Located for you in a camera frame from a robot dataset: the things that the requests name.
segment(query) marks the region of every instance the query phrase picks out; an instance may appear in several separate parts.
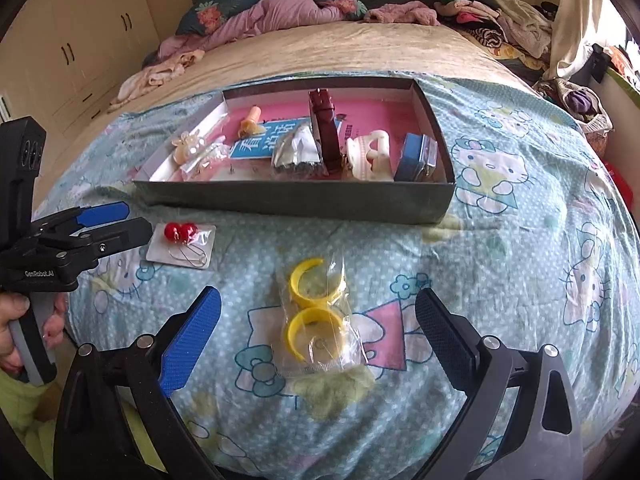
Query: pink blanket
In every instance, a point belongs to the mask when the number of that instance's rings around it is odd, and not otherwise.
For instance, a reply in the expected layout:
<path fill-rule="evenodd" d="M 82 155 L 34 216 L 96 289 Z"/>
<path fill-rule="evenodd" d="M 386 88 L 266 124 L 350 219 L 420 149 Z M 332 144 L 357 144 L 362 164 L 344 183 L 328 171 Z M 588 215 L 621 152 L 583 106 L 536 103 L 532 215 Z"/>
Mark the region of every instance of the pink blanket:
<path fill-rule="evenodd" d="M 167 38 L 158 50 L 158 61 L 163 62 L 175 54 L 192 50 L 209 51 L 225 43 L 253 38 L 273 30 L 321 25 L 343 19 L 344 15 L 337 7 L 320 9 L 314 0 L 260 0 L 208 36 L 186 34 Z"/>
<path fill-rule="evenodd" d="M 422 2 L 407 4 L 385 4 L 379 9 L 371 9 L 364 15 L 369 23 L 420 23 L 420 25 L 439 25 L 438 15 Z"/>

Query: flower hair accessory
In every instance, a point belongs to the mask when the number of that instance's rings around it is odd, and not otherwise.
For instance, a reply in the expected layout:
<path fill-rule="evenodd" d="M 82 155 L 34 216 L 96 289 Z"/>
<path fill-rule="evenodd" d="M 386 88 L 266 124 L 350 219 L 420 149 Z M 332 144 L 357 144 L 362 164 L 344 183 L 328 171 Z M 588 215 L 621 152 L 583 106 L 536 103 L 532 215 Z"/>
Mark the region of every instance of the flower hair accessory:
<path fill-rule="evenodd" d="M 187 163 L 188 160 L 192 159 L 204 148 L 205 141 L 198 136 L 199 133 L 199 130 L 195 132 L 183 132 L 178 139 L 171 141 L 172 145 L 175 146 L 174 160 L 176 164 L 181 166 Z"/>

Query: red earring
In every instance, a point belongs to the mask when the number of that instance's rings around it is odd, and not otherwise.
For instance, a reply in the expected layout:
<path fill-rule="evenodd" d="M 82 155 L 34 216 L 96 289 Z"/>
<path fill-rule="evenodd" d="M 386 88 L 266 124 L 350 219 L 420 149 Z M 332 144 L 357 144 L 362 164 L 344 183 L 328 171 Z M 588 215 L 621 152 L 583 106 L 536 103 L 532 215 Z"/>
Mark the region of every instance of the red earring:
<path fill-rule="evenodd" d="M 164 237 L 172 244 L 178 246 L 180 253 L 183 256 L 183 258 L 176 256 L 172 253 L 171 248 L 169 248 L 169 254 L 171 255 L 171 257 L 176 260 L 186 260 L 193 267 L 200 268 L 207 265 L 207 255 L 205 251 L 203 251 L 200 247 L 191 245 L 191 243 L 196 239 L 197 236 L 198 227 L 193 222 L 187 222 L 185 224 L 169 222 L 164 228 Z M 195 254 L 197 256 L 197 259 L 193 260 L 189 258 L 184 253 L 184 248 L 187 248 L 191 251 L 191 253 Z"/>

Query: pillow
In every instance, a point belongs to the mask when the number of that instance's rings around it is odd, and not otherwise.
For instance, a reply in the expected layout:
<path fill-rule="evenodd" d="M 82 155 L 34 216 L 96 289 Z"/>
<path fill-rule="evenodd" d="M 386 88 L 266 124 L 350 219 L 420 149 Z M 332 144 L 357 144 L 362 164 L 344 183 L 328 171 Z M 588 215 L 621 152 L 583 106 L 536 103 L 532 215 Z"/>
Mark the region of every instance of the pillow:
<path fill-rule="evenodd" d="M 260 0 L 200 0 L 180 20 L 176 35 L 198 34 L 208 36 L 229 18 L 240 14 Z"/>
<path fill-rule="evenodd" d="M 315 0 L 318 7 L 337 7 L 350 22 L 364 19 L 367 6 L 360 0 Z"/>

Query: white curtain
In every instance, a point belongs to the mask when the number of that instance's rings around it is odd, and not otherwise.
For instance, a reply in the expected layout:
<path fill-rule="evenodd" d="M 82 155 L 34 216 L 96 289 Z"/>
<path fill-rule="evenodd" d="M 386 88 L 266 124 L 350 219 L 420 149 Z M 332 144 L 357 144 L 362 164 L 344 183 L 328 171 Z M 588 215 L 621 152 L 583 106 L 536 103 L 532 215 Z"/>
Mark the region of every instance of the white curtain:
<path fill-rule="evenodd" d="M 569 78 L 591 55 L 591 45 L 624 45 L 626 25 L 610 0 L 560 0 L 545 79 Z"/>

